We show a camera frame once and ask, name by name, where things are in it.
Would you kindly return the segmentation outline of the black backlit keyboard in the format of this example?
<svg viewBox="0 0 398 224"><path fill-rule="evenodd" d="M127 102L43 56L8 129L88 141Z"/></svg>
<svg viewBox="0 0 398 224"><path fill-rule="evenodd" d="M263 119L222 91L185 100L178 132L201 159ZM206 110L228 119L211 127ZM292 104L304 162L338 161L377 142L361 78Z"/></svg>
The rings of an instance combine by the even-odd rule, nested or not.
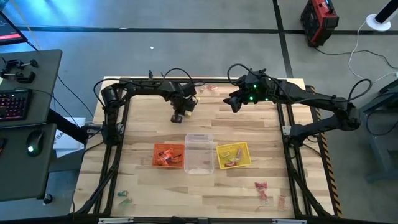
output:
<svg viewBox="0 0 398 224"><path fill-rule="evenodd" d="M31 98L32 90L28 88L0 90L0 121L25 120Z"/></svg>

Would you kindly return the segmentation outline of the yellow plastic basket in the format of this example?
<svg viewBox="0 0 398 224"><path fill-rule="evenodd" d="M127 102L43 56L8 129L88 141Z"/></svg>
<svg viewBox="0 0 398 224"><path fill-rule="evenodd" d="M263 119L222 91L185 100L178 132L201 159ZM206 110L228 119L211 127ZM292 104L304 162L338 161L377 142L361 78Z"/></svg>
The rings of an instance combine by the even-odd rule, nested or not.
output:
<svg viewBox="0 0 398 224"><path fill-rule="evenodd" d="M242 149L241 159L237 160L236 155L238 153L238 149ZM230 156L221 157L221 153L230 152ZM248 150L248 145L246 142L237 142L232 144L225 144L216 147L216 155L218 159L218 166L220 169L232 169L237 167L244 167L251 165L251 157ZM234 167L225 167L224 165L228 162L238 161L239 164Z"/></svg>

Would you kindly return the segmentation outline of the red black tool box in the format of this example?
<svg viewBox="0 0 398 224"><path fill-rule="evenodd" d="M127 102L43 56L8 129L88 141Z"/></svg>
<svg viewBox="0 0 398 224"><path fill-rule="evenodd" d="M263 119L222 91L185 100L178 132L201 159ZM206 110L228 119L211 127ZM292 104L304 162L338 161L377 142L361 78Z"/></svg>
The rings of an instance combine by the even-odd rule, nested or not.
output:
<svg viewBox="0 0 398 224"><path fill-rule="evenodd" d="M338 26L339 16L331 0L308 0L300 22L308 46L319 47L324 45Z"/></svg>

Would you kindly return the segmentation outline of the black desk panel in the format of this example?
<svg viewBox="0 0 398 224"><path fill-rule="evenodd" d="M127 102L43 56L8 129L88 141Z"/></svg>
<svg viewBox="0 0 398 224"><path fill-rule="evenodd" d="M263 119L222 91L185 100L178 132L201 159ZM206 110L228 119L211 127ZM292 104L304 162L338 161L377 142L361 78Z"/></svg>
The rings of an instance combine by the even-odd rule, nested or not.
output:
<svg viewBox="0 0 398 224"><path fill-rule="evenodd" d="M25 76L28 76L30 72L36 74L32 83L18 83L12 78L3 79L0 77L0 90L14 90L20 88L32 90L32 98L26 119L19 121L0 121L0 128L46 123L61 57L61 50L0 53L0 71L5 69L2 58L6 60L17 59L24 63L29 63L30 60L34 59L39 64L38 68L27 66L25 69L21 70Z"/></svg>
<svg viewBox="0 0 398 224"><path fill-rule="evenodd" d="M56 130L55 124L0 129L0 139L6 140L0 152L0 202L45 198ZM27 140L34 131L42 133L42 143L34 147L39 154L31 156Z"/></svg>

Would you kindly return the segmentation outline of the white printed cardboard box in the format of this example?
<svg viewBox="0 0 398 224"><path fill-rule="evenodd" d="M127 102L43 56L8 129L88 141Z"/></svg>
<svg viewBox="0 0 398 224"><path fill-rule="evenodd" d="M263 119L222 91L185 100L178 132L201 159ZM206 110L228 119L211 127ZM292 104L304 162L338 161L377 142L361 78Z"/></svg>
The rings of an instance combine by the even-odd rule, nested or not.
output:
<svg viewBox="0 0 398 224"><path fill-rule="evenodd" d="M77 124L79 127L86 124L86 118L84 117L65 117L66 120ZM57 158L66 156L73 152L80 151L84 148L84 144L74 140L69 135L57 130L55 133L55 140L53 144L53 150Z"/></svg>

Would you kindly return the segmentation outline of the black metal C-clamp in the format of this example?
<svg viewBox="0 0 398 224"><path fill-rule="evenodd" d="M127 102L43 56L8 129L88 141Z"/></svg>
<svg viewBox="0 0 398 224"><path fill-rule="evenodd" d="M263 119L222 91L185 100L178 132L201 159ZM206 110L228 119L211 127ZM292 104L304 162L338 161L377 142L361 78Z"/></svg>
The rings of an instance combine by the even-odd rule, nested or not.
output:
<svg viewBox="0 0 398 224"><path fill-rule="evenodd" d="M25 76L22 72L16 73L8 73L5 70L0 72L0 77L3 79L12 78L13 80L17 81L18 83L32 83L35 79L36 74L34 72L30 72L28 76Z"/></svg>
<svg viewBox="0 0 398 224"><path fill-rule="evenodd" d="M34 59L30 60L29 63L24 63L24 62L22 62L20 60L17 60L17 59L6 60L5 58L2 58L2 61L5 64L5 69L6 70L11 70L13 68L17 68L17 69L23 70L27 66L31 66L31 67L34 67L34 68L38 68L39 67L39 64Z"/></svg>

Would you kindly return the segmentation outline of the black yellow hazard strip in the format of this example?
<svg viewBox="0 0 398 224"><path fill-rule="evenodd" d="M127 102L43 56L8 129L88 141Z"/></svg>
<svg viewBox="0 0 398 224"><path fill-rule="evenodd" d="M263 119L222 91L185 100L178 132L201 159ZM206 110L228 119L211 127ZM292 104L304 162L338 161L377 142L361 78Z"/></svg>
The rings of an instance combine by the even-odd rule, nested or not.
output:
<svg viewBox="0 0 398 224"><path fill-rule="evenodd" d="M325 133L320 133L317 136L318 146L320 148L323 167L326 175L326 182L330 192L331 204L333 207L333 215L339 218L342 217L341 204L338 197L338 190L333 174L333 168L330 160L330 153L328 150L327 140Z"/></svg>

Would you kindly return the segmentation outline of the clear plastic bin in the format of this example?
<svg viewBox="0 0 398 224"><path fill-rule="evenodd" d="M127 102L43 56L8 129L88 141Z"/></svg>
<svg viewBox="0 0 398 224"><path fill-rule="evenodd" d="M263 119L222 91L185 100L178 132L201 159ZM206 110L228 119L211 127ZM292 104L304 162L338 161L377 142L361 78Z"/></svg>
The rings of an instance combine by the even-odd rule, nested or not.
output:
<svg viewBox="0 0 398 224"><path fill-rule="evenodd" d="M193 175L207 175L214 171L213 136L187 134L185 136L184 171Z"/></svg>

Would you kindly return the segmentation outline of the black aluminium table frame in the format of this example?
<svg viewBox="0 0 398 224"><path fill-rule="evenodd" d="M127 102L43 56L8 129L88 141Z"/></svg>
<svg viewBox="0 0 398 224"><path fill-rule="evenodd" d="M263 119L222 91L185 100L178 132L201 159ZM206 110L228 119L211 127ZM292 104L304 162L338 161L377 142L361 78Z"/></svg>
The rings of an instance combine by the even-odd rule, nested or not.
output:
<svg viewBox="0 0 398 224"><path fill-rule="evenodd" d="M223 102L235 91L226 78L209 77L216 91L200 93L192 117L180 124L170 121L173 109L159 96L135 96L123 106L117 120L124 132L121 144L106 147L100 135L90 139L74 194L75 220L90 217L133 217L137 222L162 217L293 218L315 209L297 183L287 175L280 127L311 123L317 114L305 105L288 108L271 102L243 106L238 113ZM214 151L214 171L193 175L183 169L152 166L154 144L183 144L187 134L211 134L215 146L246 142L251 165L220 169ZM255 182L267 182L260 198ZM117 193L127 190L127 197ZM285 210L278 196L285 195ZM120 207L125 198L132 204Z"/></svg>

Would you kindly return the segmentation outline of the orange plastic basket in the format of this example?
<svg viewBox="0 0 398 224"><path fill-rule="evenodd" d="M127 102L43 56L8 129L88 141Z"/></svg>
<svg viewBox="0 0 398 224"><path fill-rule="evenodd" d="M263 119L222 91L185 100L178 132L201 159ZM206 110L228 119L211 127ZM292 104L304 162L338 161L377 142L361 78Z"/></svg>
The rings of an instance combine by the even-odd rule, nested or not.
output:
<svg viewBox="0 0 398 224"><path fill-rule="evenodd" d="M172 148L174 150L173 156L182 155L183 159L181 163L173 164L171 163L171 157L165 157L164 151ZM164 156L167 158L168 166L158 166L156 159L159 156ZM152 166L154 167L166 167L166 168L177 168L181 169L184 167L184 156L185 156L185 146L183 144L154 144L153 156L152 156Z"/></svg>

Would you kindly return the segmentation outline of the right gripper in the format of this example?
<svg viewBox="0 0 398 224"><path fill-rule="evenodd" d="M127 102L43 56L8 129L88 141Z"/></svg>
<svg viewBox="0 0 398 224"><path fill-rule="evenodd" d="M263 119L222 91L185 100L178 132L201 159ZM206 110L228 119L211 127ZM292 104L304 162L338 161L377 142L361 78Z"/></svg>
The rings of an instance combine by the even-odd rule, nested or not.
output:
<svg viewBox="0 0 398 224"><path fill-rule="evenodd" d="M276 103L281 92L281 81L266 74L249 72L238 79L238 87L239 103Z"/></svg>

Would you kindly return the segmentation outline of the white-based black pole stand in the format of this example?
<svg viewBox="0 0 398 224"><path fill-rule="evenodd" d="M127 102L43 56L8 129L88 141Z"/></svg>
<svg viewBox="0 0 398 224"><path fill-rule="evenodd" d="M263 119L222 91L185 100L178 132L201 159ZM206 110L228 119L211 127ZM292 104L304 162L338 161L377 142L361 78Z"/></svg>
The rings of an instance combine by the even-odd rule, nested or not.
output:
<svg viewBox="0 0 398 224"><path fill-rule="evenodd" d="M379 32L385 32L391 28L391 20L398 13L398 0L390 0L377 14L366 17L368 27Z"/></svg>

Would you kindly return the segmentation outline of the black desk support beam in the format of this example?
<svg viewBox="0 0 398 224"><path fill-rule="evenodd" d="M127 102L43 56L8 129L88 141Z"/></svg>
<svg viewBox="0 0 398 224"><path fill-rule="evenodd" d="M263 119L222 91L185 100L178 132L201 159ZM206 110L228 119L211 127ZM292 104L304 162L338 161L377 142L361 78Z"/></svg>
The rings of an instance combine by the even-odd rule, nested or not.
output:
<svg viewBox="0 0 398 224"><path fill-rule="evenodd" d="M88 133L84 129L71 123L69 120L67 120L52 109L49 109L46 123L56 124L59 131L69 135L74 140L82 144L86 144L88 140Z"/></svg>

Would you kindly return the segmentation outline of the laptop screen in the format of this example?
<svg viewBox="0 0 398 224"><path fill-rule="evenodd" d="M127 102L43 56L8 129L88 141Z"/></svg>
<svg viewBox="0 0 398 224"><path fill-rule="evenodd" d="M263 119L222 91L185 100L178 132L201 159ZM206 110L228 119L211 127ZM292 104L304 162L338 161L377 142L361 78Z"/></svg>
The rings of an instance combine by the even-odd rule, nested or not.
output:
<svg viewBox="0 0 398 224"><path fill-rule="evenodd" d="M27 37L0 11L0 46L27 42Z"/></svg>

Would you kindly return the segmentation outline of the black computer mouse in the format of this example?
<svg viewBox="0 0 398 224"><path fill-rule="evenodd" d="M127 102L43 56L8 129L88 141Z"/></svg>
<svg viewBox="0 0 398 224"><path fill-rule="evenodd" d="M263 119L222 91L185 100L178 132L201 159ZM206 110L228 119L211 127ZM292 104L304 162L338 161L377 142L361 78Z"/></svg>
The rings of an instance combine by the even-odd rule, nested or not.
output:
<svg viewBox="0 0 398 224"><path fill-rule="evenodd" d="M32 131L26 140L27 153L30 157L38 156L42 152L44 132L42 130Z"/></svg>

